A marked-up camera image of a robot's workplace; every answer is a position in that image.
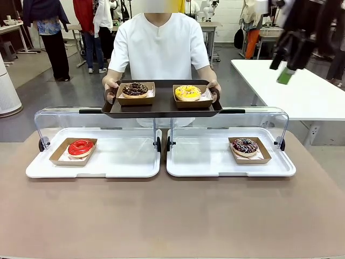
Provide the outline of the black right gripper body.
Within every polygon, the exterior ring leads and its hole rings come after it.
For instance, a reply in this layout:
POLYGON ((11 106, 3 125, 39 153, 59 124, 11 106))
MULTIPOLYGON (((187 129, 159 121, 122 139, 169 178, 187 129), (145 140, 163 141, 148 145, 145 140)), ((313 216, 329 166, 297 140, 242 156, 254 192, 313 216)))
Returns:
POLYGON ((279 61, 286 61, 292 71, 304 69, 314 49, 315 40, 304 31, 284 31, 279 38, 279 61))

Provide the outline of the yellow sprinkled donut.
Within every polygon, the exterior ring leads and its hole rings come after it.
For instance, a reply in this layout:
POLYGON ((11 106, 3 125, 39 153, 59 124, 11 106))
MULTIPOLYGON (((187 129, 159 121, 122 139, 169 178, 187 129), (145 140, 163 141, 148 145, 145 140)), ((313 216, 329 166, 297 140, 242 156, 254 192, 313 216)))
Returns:
POLYGON ((193 85, 181 85, 175 89, 175 97, 179 101, 197 101, 201 95, 200 89, 193 85))

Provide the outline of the dark brown serving tray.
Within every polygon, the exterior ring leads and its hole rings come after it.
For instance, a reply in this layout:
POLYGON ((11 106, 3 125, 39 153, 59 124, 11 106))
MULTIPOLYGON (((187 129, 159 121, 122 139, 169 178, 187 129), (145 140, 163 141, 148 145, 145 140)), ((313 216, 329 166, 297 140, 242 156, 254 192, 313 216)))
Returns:
POLYGON ((153 81, 155 99, 152 105, 121 106, 116 98, 113 103, 105 101, 102 112, 111 118, 192 118, 213 117, 222 110, 220 103, 212 103, 209 108, 178 108, 175 104, 173 85, 208 85, 206 80, 119 80, 153 81))

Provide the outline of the chocolate nut donut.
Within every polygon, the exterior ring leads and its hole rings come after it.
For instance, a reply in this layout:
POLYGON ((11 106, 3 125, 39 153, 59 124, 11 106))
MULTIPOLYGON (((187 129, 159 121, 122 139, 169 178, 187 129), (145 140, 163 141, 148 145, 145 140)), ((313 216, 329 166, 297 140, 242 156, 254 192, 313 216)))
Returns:
POLYGON ((148 95, 148 87, 141 83, 128 83, 122 89, 125 98, 145 98, 148 95))

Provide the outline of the person in orange trousers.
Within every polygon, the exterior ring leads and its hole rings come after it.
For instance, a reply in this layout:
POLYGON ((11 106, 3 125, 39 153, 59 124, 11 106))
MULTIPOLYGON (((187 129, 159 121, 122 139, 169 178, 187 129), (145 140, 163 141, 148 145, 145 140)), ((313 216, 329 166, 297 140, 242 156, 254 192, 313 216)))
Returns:
POLYGON ((247 35, 245 59, 251 59, 253 57, 259 32, 263 26, 264 15, 262 13, 257 14, 254 6, 255 0, 243 0, 243 7, 239 17, 239 24, 243 25, 243 29, 247 35))

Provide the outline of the purple sprinkled donut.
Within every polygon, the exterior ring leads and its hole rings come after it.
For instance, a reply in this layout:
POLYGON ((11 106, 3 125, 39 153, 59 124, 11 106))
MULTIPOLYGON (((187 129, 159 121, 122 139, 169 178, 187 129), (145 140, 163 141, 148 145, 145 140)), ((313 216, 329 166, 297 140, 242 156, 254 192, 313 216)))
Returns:
POLYGON ((243 157, 251 157, 257 154, 258 144, 248 138, 238 138, 232 142, 232 149, 243 157))

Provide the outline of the sprinkled chocolate donut in box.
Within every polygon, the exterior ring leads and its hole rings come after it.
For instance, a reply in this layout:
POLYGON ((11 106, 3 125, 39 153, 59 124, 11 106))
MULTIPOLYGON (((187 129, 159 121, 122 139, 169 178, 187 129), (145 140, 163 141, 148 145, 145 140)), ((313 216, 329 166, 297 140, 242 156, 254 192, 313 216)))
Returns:
POLYGON ((266 149, 266 147, 264 146, 264 144, 261 142, 261 140, 258 137, 231 137, 228 138, 229 141, 229 147, 230 150, 233 154, 233 157, 236 161, 237 164, 239 165, 264 165, 267 164, 270 160, 271 160, 271 155, 269 154, 268 150, 266 149), (256 142, 258 144, 258 151, 261 151, 262 155, 264 156, 263 160, 239 160, 234 156, 233 153, 233 149, 232 149, 232 142, 238 138, 248 138, 253 140, 254 142, 256 142))

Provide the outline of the person in yellow top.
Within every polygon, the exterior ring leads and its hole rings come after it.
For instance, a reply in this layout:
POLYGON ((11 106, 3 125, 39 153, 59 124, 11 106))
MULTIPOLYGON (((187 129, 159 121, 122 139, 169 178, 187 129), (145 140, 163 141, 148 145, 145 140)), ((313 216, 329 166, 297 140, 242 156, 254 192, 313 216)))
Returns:
POLYGON ((177 13, 185 13, 185 0, 171 0, 172 11, 177 13))

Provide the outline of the person in red shirt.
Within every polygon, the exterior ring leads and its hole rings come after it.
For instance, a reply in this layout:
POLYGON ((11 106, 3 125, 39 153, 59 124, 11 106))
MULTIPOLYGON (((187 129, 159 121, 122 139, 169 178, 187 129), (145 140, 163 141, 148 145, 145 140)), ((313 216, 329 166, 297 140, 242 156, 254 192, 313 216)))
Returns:
POLYGON ((101 48, 101 41, 95 38, 93 24, 93 0, 73 0, 75 16, 82 28, 86 45, 86 61, 88 73, 94 72, 94 51, 98 61, 99 73, 103 74, 107 71, 104 65, 104 56, 101 48))

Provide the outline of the red donut in box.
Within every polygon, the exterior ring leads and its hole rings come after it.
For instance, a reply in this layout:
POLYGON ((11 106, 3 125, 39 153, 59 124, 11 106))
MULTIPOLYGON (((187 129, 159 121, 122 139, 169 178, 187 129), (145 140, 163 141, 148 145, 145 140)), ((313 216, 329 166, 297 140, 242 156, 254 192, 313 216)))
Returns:
POLYGON ((97 146, 97 139, 90 139, 90 138, 66 138, 60 146, 53 152, 53 154, 50 156, 49 160, 56 166, 74 166, 74 167, 84 167, 88 163, 89 159, 91 158, 93 152, 96 150, 97 146), (87 157, 85 161, 58 161, 60 156, 63 154, 65 149, 68 149, 69 145, 77 140, 85 139, 90 140, 94 146, 91 149, 90 155, 87 157))

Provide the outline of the person's right hand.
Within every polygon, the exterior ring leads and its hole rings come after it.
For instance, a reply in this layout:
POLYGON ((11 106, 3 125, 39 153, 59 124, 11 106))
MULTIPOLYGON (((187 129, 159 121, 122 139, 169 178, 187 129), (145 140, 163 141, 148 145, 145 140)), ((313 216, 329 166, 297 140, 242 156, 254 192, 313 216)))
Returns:
POLYGON ((104 91, 104 99, 109 102, 109 103, 113 103, 113 100, 116 98, 116 94, 118 91, 118 84, 116 83, 116 81, 109 77, 109 76, 105 76, 102 80, 103 86, 105 88, 104 91))

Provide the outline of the large white table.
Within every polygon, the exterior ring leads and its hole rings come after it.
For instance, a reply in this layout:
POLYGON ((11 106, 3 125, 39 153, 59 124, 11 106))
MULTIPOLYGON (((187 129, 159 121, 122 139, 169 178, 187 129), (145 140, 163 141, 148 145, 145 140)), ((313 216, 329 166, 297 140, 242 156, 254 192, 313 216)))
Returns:
POLYGON ((285 111, 290 121, 312 123, 304 146, 312 145, 324 121, 345 122, 345 91, 311 71, 297 70, 285 85, 278 83, 285 62, 277 70, 270 69, 270 60, 233 59, 231 64, 254 91, 253 105, 259 99, 285 111))

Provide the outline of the wooden top background desk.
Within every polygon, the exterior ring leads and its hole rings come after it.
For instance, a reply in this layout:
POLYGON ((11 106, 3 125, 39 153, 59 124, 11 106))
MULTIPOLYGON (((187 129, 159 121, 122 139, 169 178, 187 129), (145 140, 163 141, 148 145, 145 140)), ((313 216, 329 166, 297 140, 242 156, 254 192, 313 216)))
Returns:
POLYGON ((205 34, 205 46, 208 52, 210 67, 213 69, 213 62, 219 63, 219 50, 215 50, 216 30, 221 27, 219 22, 199 22, 203 33, 205 34))

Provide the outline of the white display tray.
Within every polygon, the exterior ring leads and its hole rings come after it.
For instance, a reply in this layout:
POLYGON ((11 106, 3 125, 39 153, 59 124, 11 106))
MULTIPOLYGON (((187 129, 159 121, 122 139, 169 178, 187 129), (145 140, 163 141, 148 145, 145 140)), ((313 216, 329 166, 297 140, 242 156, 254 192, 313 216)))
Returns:
POLYGON ((160 153, 154 146, 154 137, 162 136, 160 130, 68 127, 48 133, 49 147, 26 168, 30 178, 150 178, 160 169, 160 153), (97 140, 84 166, 55 165, 50 161, 67 138, 97 140))
POLYGON ((274 145, 273 135, 260 127, 226 129, 177 128, 172 131, 175 145, 167 152, 167 171, 176 177, 210 176, 293 176, 296 167, 287 154, 274 145), (267 163, 236 163, 230 140, 255 138, 267 149, 267 163))

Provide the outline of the grey plastic stool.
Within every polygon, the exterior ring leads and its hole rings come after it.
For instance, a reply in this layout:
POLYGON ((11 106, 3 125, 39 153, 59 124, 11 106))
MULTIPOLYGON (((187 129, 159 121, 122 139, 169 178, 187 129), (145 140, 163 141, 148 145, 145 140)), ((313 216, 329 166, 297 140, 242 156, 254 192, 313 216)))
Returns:
POLYGON ((18 58, 10 41, 0 42, 0 53, 3 55, 3 59, 7 62, 13 62, 18 58))

